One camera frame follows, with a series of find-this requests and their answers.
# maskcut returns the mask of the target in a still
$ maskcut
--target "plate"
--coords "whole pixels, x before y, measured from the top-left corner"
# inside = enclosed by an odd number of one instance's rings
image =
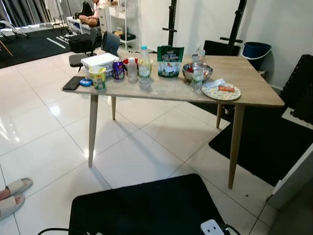
[[[241,91],[234,85],[226,83],[224,86],[234,88],[235,92],[223,92],[219,91],[219,87],[208,88],[205,85],[202,86],[202,92],[208,97],[218,100],[235,100],[241,96]]]

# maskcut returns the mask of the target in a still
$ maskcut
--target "power strip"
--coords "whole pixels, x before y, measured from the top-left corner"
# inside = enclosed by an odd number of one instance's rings
[[[225,235],[214,219],[203,222],[201,229],[205,235]]]

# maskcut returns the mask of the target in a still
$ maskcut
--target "white sandal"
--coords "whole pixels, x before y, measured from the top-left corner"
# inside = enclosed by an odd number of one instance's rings
[[[10,183],[5,188],[10,190],[11,196],[22,193],[29,189],[33,185],[33,180],[29,178],[23,178],[17,181],[14,181],[13,183]]]
[[[15,198],[20,197],[20,203],[16,204]],[[24,203],[25,198],[22,194],[16,194],[0,201],[0,221],[16,212]]]

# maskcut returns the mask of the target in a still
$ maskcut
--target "blue bucket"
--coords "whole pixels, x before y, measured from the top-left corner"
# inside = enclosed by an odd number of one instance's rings
[[[241,56],[246,58],[256,70],[259,70],[271,49],[272,46],[265,43],[248,42],[241,48]]]

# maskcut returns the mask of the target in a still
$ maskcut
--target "black floor mat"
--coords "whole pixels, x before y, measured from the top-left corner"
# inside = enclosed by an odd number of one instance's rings
[[[216,115],[216,105],[193,103]],[[286,108],[246,107],[238,164],[271,185],[281,180],[313,142],[313,130],[281,118]],[[231,124],[209,145],[229,158]]]
[[[4,48],[2,48],[2,51],[0,51],[0,69],[70,52],[71,49],[67,43],[56,39],[57,36],[61,35],[62,34],[60,29],[47,29],[30,33],[30,37],[28,39],[24,37],[15,38],[15,36],[9,36],[9,38],[12,40],[10,41],[5,38],[1,38],[1,41],[11,51],[13,57]],[[65,48],[50,42],[47,40],[47,38],[60,43]],[[100,45],[101,37],[99,37],[99,40],[96,43],[96,47],[99,47]]]
[[[203,235],[200,224],[209,219],[223,222],[201,177],[191,174],[78,196],[69,228],[104,235]]]

